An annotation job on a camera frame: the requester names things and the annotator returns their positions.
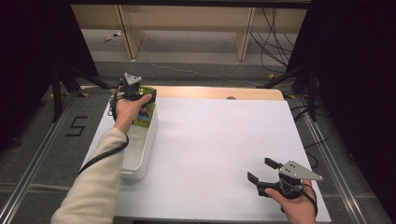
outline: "human hand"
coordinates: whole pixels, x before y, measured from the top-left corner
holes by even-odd
[[[312,182],[310,180],[303,180],[303,184],[312,187]],[[315,192],[308,186],[304,186],[303,191],[309,197],[315,199]],[[291,224],[317,223],[315,219],[315,206],[304,195],[301,195],[296,199],[289,200],[283,197],[275,189],[266,189],[265,193],[282,206]]]
[[[120,129],[124,133],[128,133],[132,125],[132,121],[137,118],[140,107],[151,99],[152,95],[144,95],[137,101],[129,101],[119,99],[116,105],[117,119],[114,124],[115,128]]]

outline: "sleeve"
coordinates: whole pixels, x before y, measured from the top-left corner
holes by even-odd
[[[112,128],[99,141],[90,159],[121,146],[126,134]],[[119,195],[123,150],[82,172],[67,193],[51,223],[112,223]]]

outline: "white container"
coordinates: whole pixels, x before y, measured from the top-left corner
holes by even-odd
[[[148,128],[131,126],[128,132],[129,145],[124,149],[121,178],[142,179],[145,177],[157,125],[157,109],[154,109]]]

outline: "table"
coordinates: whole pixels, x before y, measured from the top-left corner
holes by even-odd
[[[259,197],[247,171],[276,182],[264,157],[309,162],[289,106],[277,90],[155,87],[158,128],[146,176],[121,181],[116,216],[145,220],[286,222],[279,204]],[[233,96],[238,100],[225,100]],[[112,126],[104,113],[99,136]],[[318,222],[331,222],[318,195]]]

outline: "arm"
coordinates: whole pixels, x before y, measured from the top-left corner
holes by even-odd
[[[303,180],[303,184],[312,187],[310,180]],[[315,193],[311,188],[304,186],[304,192],[311,198],[315,198]],[[301,195],[299,198],[289,200],[274,189],[266,189],[265,193],[280,203],[291,224],[317,223],[315,219],[315,207],[305,196]]]
[[[120,99],[117,102],[117,120],[99,141],[90,159],[126,142],[126,134],[137,117],[146,95],[138,101]],[[67,193],[51,223],[112,223],[119,195],[123,151],[93,164],[82,172]]]

